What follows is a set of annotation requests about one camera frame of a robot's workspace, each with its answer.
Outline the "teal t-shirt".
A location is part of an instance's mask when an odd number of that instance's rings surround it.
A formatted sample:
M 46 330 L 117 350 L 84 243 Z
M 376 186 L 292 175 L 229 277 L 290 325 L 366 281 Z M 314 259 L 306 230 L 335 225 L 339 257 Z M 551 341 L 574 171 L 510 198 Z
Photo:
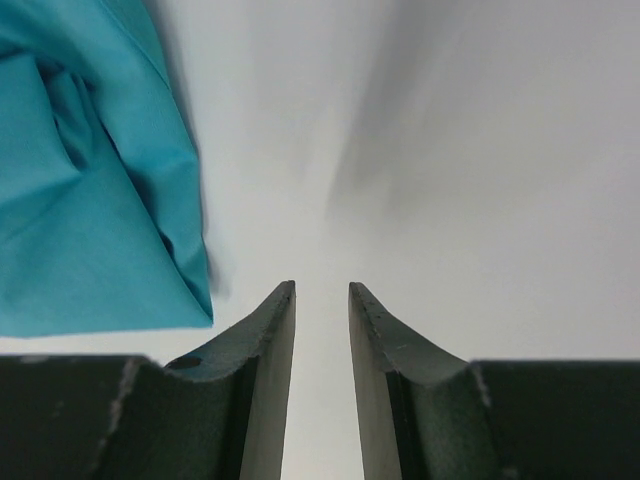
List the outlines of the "teal t-shirt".
M 199 161 L 139 1 L 1 5 L 1 332 L 212 323 Z

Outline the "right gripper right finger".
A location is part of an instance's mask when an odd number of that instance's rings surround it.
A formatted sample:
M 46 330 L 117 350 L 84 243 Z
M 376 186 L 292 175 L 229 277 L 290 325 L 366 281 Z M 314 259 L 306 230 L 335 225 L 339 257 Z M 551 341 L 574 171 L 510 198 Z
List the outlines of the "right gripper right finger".
M 635 479 L 635 361 L 466 362 L 349 286 L 368 479 Z

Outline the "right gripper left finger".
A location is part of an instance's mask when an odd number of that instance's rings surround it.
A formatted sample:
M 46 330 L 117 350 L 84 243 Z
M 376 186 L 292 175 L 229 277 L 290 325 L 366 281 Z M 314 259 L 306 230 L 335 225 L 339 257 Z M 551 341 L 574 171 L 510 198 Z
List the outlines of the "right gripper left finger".
M 167 365 L 138 355 L 5 355 L 5 479 L 277 479 L 293 281 Z

